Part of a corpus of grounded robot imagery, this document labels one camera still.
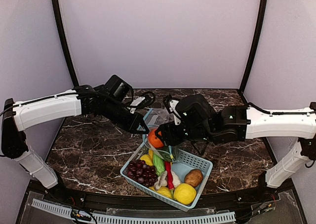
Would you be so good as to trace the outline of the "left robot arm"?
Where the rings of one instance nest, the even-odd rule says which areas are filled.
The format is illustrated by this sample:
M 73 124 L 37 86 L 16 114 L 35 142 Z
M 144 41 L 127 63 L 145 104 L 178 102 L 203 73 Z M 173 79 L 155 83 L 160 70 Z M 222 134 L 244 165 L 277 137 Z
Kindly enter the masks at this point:
M 17 161 L 46 189 L 61 184 L 61 179 L 27 144 L 25 130 L 48 121 L 86 114 L 101 115 L 131 134 L 148 134 L 149 129 L 141 114 L 139 103 L 123 103 L 133 88 L 117 75 L 102 85 L 82 85 L 65 92 L 29 101 L 4 104 L 0 149 L 3 157 Z

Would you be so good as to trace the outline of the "orange fruit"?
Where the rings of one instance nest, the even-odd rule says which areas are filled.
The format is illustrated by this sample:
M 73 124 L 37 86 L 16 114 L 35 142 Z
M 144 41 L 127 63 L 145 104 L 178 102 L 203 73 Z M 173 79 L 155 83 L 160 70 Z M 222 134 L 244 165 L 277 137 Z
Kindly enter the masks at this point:
M 156 149 L 160 149 L 162 147 L 164 147 L 164 144 L 161 140 L 157 139 L 155 137 L 155 130 L 156 129 L 152 129 L 150 130 L 148 136 L 147 136 L 147 139 L 148 139 L 148 142 Z

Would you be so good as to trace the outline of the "left black frame post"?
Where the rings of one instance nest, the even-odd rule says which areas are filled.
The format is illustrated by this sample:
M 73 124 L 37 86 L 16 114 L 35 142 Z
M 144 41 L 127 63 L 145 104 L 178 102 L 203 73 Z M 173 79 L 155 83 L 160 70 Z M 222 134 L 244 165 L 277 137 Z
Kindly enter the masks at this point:
M 75 67 L 73 65 L 72 57 L 70 54 L 70 50 L 69 50 L 69 46 L 68 46 L 68 42 L 66 38 L 66 32 L 65 32 L 64 24 L 62 20 L 60 3 L 59 3 L 59 0 L 51 0 L 51 3 L 52 3 L 57 32 L 58 32 L 60 44 L 62 47 L 63 55 L 65 58 L 67 70 L 70 75 L 73 86 L 76 87 L 76 86 L 79 86 L 79 81 L 75 72 Z

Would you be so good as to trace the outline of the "clear zip bag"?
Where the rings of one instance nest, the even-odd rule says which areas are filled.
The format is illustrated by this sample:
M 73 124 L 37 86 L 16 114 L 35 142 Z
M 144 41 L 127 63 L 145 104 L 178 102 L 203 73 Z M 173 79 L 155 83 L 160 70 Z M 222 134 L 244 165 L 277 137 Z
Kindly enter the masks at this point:
M 161 125 L 172 121 L 173 117 L 167 109 L 153 109 L 150 113 L 150 125 Z
M 166 109 L 149 109 L 144 116 L 144 121 L 149 128 L 149 134 L 143 135 L 145 146 L 155 155 L 167 162 L 175 162 L 178 156 L 176 147 L 167 146 L 162 141 L 162 133 L 158 131 L 160 125 L 171 122 L 171 115 Z

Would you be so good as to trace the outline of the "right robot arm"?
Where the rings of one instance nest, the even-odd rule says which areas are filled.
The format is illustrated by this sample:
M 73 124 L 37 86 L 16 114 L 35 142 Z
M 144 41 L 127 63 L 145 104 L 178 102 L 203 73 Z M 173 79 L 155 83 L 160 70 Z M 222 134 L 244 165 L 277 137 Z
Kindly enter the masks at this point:
M 263 137 L 296 137 L 294 147 L 262 175 L 262 184 L 278 188 L 308 161 L 316 158 L 316 109 L 264 110 L 252 103 L 215 111 L 193 103 L 170 109 L 174 121 L 162 124 L 155 135 L 167 146 L 184 141 L 225 144 Z

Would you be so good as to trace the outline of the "yellow mango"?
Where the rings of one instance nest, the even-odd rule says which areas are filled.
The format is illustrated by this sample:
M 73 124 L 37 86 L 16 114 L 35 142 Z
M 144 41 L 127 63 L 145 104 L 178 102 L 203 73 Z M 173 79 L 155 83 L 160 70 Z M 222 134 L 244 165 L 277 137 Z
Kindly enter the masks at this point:
M 148 154 L 144 154 L 140 157 L 141 161 L 144 161 L 148 166 L 153 166 L 153 160 Z

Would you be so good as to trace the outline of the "yellow lemon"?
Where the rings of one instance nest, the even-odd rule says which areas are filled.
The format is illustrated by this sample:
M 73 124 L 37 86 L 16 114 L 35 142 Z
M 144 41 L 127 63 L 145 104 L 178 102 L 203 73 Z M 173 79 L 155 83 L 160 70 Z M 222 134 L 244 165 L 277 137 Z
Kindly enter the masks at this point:
M 191 204 L 194 201 L 196 195 L 196 189 L 186 183 L 180 184 L 173 193 L 174 199 L 184 205 Z

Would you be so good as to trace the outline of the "white garlic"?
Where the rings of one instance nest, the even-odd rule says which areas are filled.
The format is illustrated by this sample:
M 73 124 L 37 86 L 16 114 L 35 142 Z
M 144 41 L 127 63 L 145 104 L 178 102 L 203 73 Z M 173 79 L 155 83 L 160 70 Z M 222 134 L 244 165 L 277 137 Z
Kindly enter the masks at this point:
M 172 184 L 174 188 L 177 188 L 182 182 L 180 178 L 177 176 L 177 174 L 173 171 L 171 171 L 172 174 Z M 154 183 L 154 189 L 158 191 L 161 187 L 167 187 L 168 186 L 168 180 L 167 180 L 167 171 L 164 171 L 161 173 L 161 175 L 158 177 L 158 180 Z

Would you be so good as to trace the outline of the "green avocado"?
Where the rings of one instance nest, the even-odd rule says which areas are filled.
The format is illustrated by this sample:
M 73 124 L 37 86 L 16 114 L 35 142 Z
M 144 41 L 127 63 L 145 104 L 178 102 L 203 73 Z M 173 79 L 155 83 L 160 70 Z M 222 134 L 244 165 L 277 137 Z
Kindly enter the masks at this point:
M 172 153 L 172 149 L 170 149 L 169 147 L 162 147 L 161 149 L 159 149 L 159 153 L 162 156 L 162 159 L 168 162 L 172 162 L 173 161 L 173 153 Z

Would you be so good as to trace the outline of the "green cucumber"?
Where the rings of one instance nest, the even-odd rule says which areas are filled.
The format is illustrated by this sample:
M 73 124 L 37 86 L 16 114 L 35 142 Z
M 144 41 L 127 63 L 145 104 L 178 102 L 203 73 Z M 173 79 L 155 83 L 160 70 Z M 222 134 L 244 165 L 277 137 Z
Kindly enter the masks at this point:
M 154 153 L 153 164 L 156 169 L 156 174 L 160 176 L 165 171 L 164 160 Z

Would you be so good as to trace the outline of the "yellow corn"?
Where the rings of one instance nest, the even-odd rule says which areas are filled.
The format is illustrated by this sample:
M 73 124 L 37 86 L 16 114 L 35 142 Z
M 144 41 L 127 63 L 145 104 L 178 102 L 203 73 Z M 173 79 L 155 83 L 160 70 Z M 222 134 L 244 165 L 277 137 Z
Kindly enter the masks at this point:
M 149 189 L 154 193 L 153 194 L 154 197 L 163 196 L 163 197 L 173 200 L 172 192 L 167 187 L 161 187 L 158 190 L 155 190 L 154 187 L 149 187 Z

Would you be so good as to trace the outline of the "brown potato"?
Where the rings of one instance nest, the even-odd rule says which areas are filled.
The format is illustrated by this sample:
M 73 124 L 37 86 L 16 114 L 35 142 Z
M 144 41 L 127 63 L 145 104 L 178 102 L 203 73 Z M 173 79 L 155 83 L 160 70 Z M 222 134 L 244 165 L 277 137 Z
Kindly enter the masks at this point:
M 203 181 L 203 173 L 199 169 L 193 169 L 186 174 L 184 178 L 184 183 L 191 185 L 192 187 L 197 187 Z

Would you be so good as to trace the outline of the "purple grape bunch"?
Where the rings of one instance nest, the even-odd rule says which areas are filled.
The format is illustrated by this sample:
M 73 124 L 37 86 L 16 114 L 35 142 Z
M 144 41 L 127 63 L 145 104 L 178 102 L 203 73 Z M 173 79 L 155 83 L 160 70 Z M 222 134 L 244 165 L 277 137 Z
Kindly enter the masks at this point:
M 127 177 L 145 187 L 152 187 L 158 180 L 155 166 L 150 166 L 143 160 L 129 162 Z

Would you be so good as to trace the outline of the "red chili pepper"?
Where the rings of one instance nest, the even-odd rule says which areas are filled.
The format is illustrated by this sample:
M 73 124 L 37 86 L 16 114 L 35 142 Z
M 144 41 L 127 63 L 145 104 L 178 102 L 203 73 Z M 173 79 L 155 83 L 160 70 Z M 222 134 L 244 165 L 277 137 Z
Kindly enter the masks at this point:
M 167 186 L 169 190 L 174 190 L 173 176 L 171 172 L 171 163 L 168 161 L 165 161 L 164 165 L 165 165 L 165 170 L 167 171 Z

